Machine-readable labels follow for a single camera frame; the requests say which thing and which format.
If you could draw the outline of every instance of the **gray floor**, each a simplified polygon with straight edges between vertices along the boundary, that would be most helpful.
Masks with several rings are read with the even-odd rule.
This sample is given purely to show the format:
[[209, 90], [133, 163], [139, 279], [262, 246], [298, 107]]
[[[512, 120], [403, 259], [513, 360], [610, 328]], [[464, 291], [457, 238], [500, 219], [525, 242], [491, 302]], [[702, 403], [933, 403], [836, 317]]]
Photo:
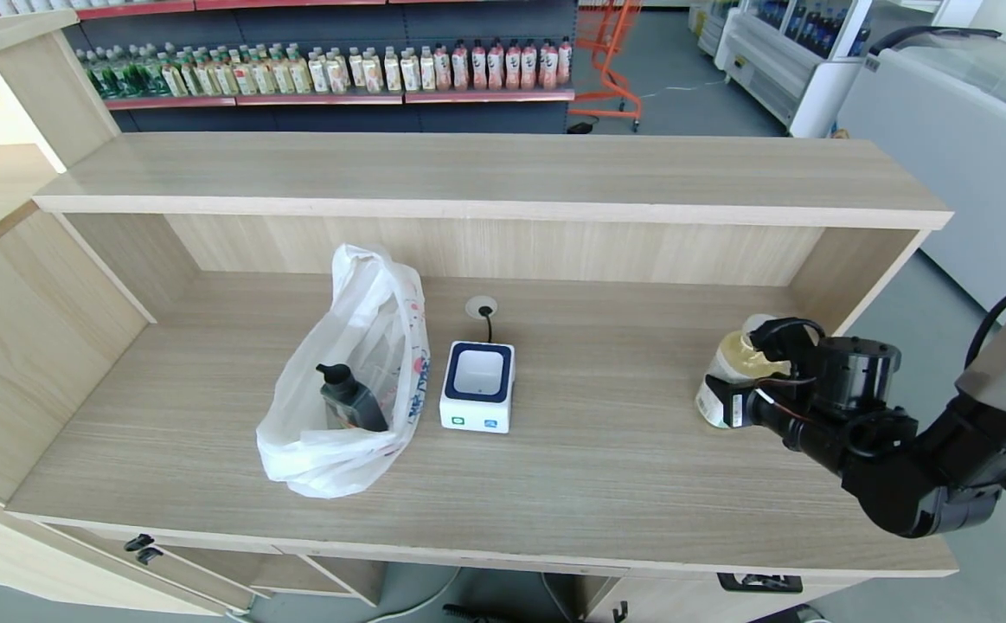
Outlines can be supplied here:
[[[578, 67], [577, 82], [594, 71]], [[771, 115], [735, 86], [721, 84], [719, 71], [697, 52], [684, 13], [646, 12], [619, 65], [645, 99], [642, 134], [782, 135]], [[691, 91], [665, 87], [695, 88]], [[617, 102], [606, 108], [617, 108]], [[629, 122], [603, 119], [597, 133], [629, 133]], [[855, 325], [852, 332], [902, 348], [902, 370], [894, 379], [892, 402], [930, 422], [953, 396], [980, 311], [923, 256], [910, 260]], [[961, 623], [1006, 620], [1006, 497], [988, 523], [948, 535], [961, 573], [939, 580], [873, 581], [818, 600], [815, 606], [834, 623]], [[372, 610], [348, 600], [282, 595], [259, 600], [259, 623], [349, 623], [406, 608], [437, 591], [451, 569], [392, 565], [383, 602]], [[437, 606], [399, 623], [443, 620], [440, 604], [456, 602], [523, 616], [527, 623], [558, 622], [533, 573], [465, 571]], [[168, 616], [110, 608], [66, 606], [0, 588], [0, 622], [36, 623], [197, 623], [203, 618]]]

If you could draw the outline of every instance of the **red shelf edge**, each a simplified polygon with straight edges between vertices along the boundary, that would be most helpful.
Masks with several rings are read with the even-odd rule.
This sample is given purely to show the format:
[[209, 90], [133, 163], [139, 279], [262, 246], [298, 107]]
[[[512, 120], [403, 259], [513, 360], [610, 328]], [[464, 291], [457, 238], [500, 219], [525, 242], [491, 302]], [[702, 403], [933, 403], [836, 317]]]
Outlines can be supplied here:
[[536, 91], [435, 91], [406, 95], [407, 104], [490, 104], [495, 102], [573, 102], [572, 89]]
[[155, 15], [155, 13], [189, 13], [191, 11], [194, 11], [194, 0], [165, 0], [163, 3], [127, 3], [116, 5], [116, 7], [76, 9], [76, 16], [82, 21], [123, 15]]
[[237, 96], [238, 107], [282, 107], [282, 106], [395, 106], [402, 104], [400, 95], [383, 96]]
[[195, 109], [237, 106], [233, 98], [133, 98], [128, 100], [103, 100], [103, 106], [111, 111], [148, 109]]

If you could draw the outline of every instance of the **orange shopping cart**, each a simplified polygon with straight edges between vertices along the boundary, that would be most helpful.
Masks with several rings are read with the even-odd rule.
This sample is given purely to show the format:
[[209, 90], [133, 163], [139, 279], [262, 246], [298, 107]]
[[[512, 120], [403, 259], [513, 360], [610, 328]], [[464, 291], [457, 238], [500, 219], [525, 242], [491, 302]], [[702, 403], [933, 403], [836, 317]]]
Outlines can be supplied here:
[[[599, 71], [602, 90], [577, 94], [575, 102], [618, 100], [618, 110], [572, 108], [568, 114], [633, 119], [633, 131], [637, 132], [641, 127], [641, 99], [630, 91], [626, 76], [610, 68], [614, 56], [622, 51], [634, 21], [637, 21], [641, 4], [642, 0], [583, 0], [578, 7], [575, 46], [591, 50], [591, 63]], [[630, 110], [626, 110], [627, 103], [633, 105]]]

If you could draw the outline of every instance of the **robotic arm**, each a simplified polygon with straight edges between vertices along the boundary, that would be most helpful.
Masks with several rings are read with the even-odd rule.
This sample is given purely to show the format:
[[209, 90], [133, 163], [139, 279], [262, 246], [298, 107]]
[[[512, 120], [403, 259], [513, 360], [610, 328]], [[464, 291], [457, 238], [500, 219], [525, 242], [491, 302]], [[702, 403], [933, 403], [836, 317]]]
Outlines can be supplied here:
[[790, 361], [791, 374], [744, 383], [707, 375], [706, 384], [723, 402], [726, 425], [773, 430], [784, 446], [837, 474], [887, 532], [911, 539], [950, 532], [986, 521], [1006, 491], [1006, 324], [978, 352], [1005, 307], [1006, 299], [992, 308], [957, 378], [957, 398], [920, 435], [901, 407], [886, 405], [898, 348], [826, 336], [812, 320], [769, 320], [748, 335], [769, 360]]

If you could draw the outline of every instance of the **yellow bottle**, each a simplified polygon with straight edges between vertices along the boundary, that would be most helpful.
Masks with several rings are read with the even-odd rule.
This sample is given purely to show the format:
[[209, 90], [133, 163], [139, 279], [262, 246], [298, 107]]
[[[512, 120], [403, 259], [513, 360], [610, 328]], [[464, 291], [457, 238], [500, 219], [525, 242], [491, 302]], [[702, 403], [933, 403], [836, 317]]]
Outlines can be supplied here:
[[[748, 379], [768, 377], [776, 372], [787, 373], [790, 371], [790, 363], [769, 361], [768, 358], [764, 357], [763, 352], [752, 348], [752, 343], [748, 340], [749, 332], [773, 319], [775, 316], [768, 314], [748, 316], [748, 319], [744, 320], [744, 324], [741, 324], [740, 330], [732, 331], [723, 336], [706, 373], [728, 382], [744, 382]], [[713, 395], [711, 387], [706, 386], [706, 379], [701, 382], [699, 395], [695, 398], [695, 407], [699, 408], [699, 413], [712, 426], [717, 427], [717, 429], [729, 428], [723, 419], [723, 406], [721, 406], [717, 396]], [[740, 417], [740, 410], [734, 406], [732, 421], [734, 421], [735, 427], [739, 426]]]

